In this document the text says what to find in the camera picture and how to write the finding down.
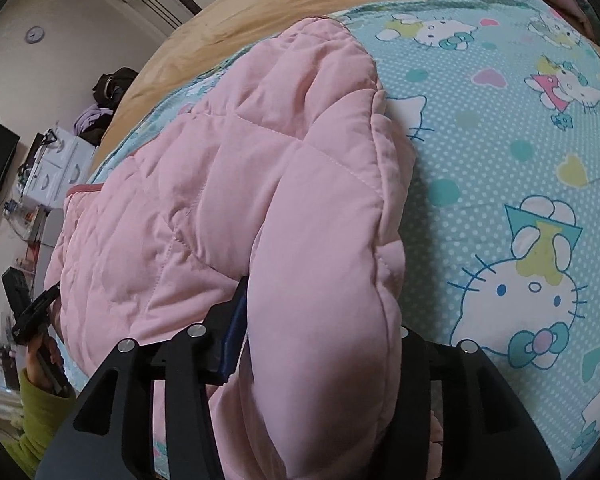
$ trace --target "pink comforter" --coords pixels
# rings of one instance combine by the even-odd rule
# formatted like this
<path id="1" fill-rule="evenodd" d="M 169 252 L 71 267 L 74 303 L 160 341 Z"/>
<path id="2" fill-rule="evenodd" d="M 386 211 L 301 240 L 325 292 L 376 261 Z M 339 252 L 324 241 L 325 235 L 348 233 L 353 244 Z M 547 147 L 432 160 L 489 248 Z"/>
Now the pink comforter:
<path id="1" fill-rule="evenodd" d="M 87 375 L 122 338 L 202 320 L 250 275 L 249 341 L 210 399 L 228 480 L 347 478 L 392 417 L 414 155 L 383 112 L 363 47 L 307 18 L 66 199 L 46 281 L 61 280 L 54 324 Z"/>

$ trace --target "white drawer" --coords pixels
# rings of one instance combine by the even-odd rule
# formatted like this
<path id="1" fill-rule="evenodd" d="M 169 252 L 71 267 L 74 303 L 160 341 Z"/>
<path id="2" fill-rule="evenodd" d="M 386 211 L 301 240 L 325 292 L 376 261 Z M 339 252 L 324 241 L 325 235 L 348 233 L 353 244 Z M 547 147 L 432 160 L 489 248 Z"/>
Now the white drawer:
<path id="1" fill-rule="evenodd" d="M 91 166 L 91 159 L 95 152 L 95 146 L 89 144 L 86 140 L 75 137 L 75 149 L 72 152 L 72 156 L 69 159 L 66 168 L 64 168 L 64 174 L 58 185 L 53 203 L 49 204 L 51 207 L 61 208 L 64 204 L 64 199 L 67 192 L 78 184 L 84 184 L 89 177 L 89 168 Z"/>
<path id="2" fill-rule="evenodd" d="M 40 160 L 33 167 L 24 189 L 24 197 L 30 202 L 29 205 L 49 206 L 56 199 L 63 174 L 63 168 L 58 168 L 48 160 Z"/>
<path id="3" fill-rule="evenodd" d="M 64 168 L 74 154 L 78 137 L 61 128 L 56 128 L 55 134 L 58 140 L 43 147 L 42 158 Z"/>

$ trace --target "green sleeve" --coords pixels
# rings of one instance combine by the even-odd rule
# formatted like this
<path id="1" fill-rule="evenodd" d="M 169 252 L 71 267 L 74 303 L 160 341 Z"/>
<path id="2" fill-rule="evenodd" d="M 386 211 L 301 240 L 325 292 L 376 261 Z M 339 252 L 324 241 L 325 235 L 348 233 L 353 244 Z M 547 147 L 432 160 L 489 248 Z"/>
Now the green sleeve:
<path id="1" fill-rule="evenodd" d="M 38 389 L 29 382 L 27 371 L 20 371 L 20 395 L 24 409 L 24 434 L 5 448 L 20 468 L 33 478 L 45 449 L 51 443 L 62 422 L 75 404 L 75 394 L 69 399 Z"/>

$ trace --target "hand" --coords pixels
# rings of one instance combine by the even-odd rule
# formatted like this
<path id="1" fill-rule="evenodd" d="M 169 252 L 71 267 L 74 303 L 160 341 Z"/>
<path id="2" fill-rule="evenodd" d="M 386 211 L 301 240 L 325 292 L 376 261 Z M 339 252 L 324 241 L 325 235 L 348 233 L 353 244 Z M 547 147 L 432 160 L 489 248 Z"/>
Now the hand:
<path id="1" fill-rule="evenodd" d="M 60 355 L 56 340 L 49 337 L 47 334 L 38 334 L 27 344 L 27 355 L 25 357 L 27 377 L 29 378 L 29 382 L 35 387 L 51 393 L 53 391 L 53 384 L 45 375 L 45 372 L 38 361 L 38 349 L 42 345 L 48 348 L 49 354 L 51 355 L 51 362 L 58 365 L 64 372 L 64 359 L 62 359 L 62 356 Z"/>

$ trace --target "tan bedspread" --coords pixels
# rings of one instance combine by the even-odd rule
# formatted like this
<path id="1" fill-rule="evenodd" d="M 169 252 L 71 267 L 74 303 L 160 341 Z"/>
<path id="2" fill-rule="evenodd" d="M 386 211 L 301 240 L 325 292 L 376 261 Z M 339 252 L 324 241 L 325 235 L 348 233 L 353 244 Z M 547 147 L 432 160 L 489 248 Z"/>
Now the tan bedspread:
<path id="1" fill-rule="evenodd" d="M 372 1 L 378 0 L 216 1 L 174 32 L 147 62 L 118 108 L 96 152 L 93 168 L 168 92 L 240 47 L 283 30 L 306 16 Z"/>

